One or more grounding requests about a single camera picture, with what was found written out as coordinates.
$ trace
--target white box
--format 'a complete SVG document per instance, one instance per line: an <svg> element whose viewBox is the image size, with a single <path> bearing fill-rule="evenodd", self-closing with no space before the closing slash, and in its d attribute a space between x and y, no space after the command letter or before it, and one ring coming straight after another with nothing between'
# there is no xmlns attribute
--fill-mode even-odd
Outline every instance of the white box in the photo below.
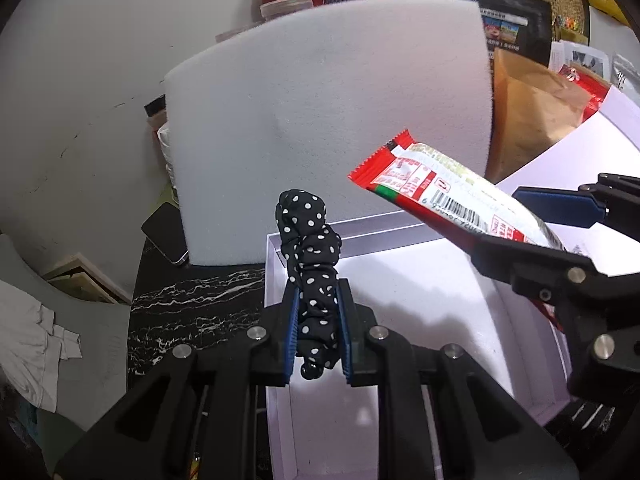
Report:
<svg viewBox="0 0 640 480"><path fill-rule="evenodd" d="M380 324L427 348L461 344L540 424L570 400L555 330L525 298L503 301L448 240L405 212L332 226L342 237L340 277ZM287 283L279 247L270 235L266 305L280 302ZM306 381L301 362L287 388L267 389L274 478L375 479L375 387L351 388L340 365Z"/></svg>
<svg viewBox="0 0 640 480"><path fill-rule="evenodd" d="M599 172L640 176L640 110L614 89L599 113L500 183L577 189ZM343 240L337 265L357 303L411 343L457 342L539 423L570 400L564 337L526 298L475 271L468 256L405 212L332 224ZM640 271L640 244L604 226L553 226L601 272ZM278 303L287 280L280 237L267 240L265 305ZM306 381L296 366L287 388L267 389L271 461L276 480L374 480L378 460L375 388L350 388L342 369Z"/></svg>

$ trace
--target black scrunchie with white dots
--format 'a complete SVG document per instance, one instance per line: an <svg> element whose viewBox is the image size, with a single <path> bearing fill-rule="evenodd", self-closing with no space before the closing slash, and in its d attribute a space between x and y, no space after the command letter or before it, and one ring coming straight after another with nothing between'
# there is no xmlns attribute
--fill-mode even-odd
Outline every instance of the black scrunchie with white dots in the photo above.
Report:
<svg viewBox="0 0 640 480"><path fill-rule="evenodd" d="M321 198L291 189L280 195L276 222L287 261L289 281L300 289L298 348L305 379L316 379L333 368L338 353L338 286L334 265L340 257L340 237L325 223Z"/></svg>

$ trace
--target jar lid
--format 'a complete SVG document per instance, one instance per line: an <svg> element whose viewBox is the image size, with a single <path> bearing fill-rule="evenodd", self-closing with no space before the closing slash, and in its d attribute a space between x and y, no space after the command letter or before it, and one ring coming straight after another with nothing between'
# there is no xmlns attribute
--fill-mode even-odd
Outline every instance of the jar lid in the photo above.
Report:
<svg viewBox="0 0 640 480"><path fill-rule="evenodd" d="M260 13L265 20L272 20L283 14L291 14L299 10L311 9L313 0L276 0L260 6Z"/></svg>

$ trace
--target woven basket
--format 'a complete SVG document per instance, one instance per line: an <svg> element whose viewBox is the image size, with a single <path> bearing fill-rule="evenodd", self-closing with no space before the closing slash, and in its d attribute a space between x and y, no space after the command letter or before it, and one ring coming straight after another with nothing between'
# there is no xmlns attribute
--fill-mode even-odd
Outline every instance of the woven basket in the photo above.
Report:
<svg viewBox="0 0 640 480"><path fill-rule="evenodd" d="M545 0L551 4L551 24L554 41L559 41L559 27L584 34L582 0Z"/></svg>

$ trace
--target snack bar wrapper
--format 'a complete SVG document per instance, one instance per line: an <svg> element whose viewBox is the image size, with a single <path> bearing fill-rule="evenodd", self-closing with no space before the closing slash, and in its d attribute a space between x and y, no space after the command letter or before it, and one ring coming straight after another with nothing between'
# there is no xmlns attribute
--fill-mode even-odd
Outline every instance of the snack bar wrapper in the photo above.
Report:
<svg viewBox="0 0 640 480"><path fill-rule="evenodd" d="M549 227L520 202L408 130L377 150L349 178L411 213L466 253L478 234L565 250ZM553 307L535 301L558 325Z"/></svg>

